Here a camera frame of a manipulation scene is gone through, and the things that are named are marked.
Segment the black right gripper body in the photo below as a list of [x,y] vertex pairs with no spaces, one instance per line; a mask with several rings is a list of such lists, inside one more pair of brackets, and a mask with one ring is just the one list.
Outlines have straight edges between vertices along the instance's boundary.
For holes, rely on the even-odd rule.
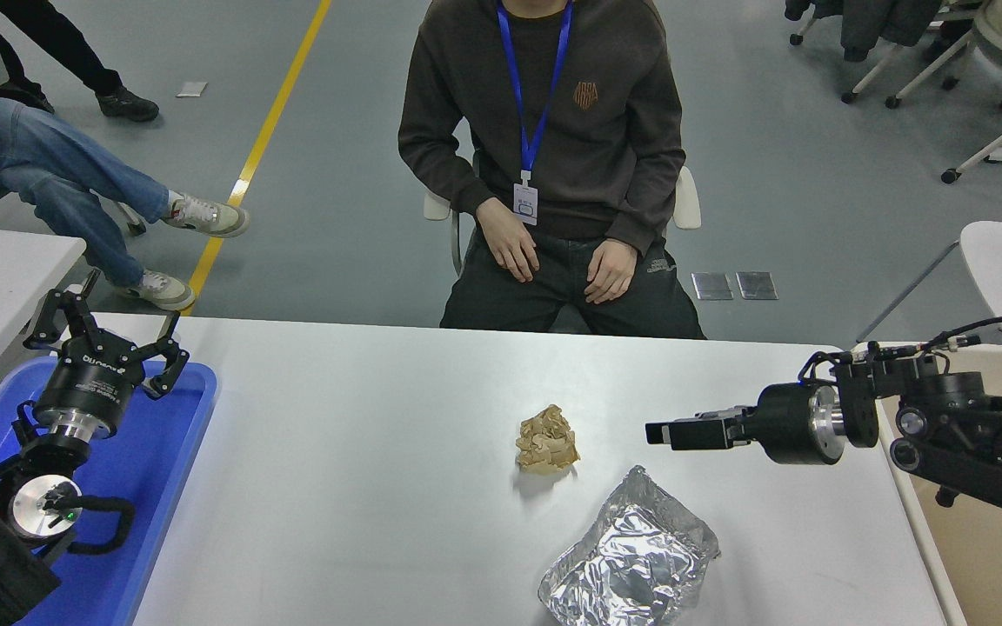
[[812,427],[812,401],[818,385],[798,382],[764,388],[748,419],[752,439],[769,459],[791,466],[822,463],[822,450]]

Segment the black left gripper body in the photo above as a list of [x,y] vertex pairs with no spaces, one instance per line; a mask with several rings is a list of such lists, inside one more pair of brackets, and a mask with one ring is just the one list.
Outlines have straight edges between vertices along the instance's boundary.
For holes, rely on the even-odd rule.
[[95,417],[105,429],[122,424],[132,393],[144,380],[142,361],[132,360],[134,345],[122,338],[103,338],[91,346],[71,338],[33,407],[33,417],[50,428],[69,412]]

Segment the person's left hand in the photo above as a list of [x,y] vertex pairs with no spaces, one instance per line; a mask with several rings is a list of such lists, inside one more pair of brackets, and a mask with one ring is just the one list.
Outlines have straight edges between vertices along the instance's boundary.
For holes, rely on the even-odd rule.
[[635,276],[638,251],[630,244],[607,238],[593,252],[584,290],[589,304],[617,300],[629,289]]

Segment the person's right hand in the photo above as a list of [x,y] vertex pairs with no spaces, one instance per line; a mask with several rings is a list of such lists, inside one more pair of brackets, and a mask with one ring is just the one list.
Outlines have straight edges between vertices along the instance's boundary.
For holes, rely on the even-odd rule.
[[533,280],[540,269],[536,244],[524,222],[501,199],[491,197],[476,209],[478,229],[494,261],[521,283]]

